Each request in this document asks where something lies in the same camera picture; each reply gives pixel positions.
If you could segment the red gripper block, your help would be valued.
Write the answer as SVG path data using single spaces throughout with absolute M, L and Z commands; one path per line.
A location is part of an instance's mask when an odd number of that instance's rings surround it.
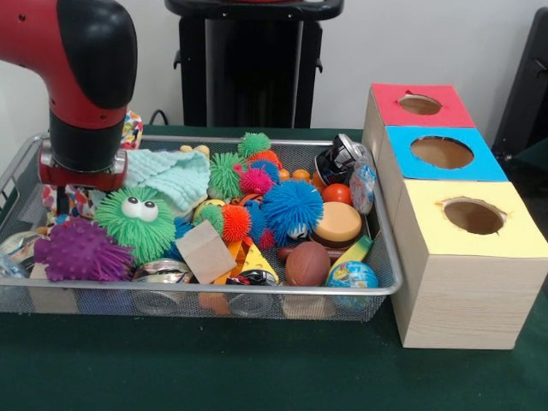
M 69 197 L 65 186 L 97 189 L 102 192 L 116 191 L 123 186 L 128 165 L 120 169 L 108 169 L 98 173 L 82 173 L 58 166 L 39 164 L 39 179 L 42 183 L 57 188 L 57 213 L 69 214 Z

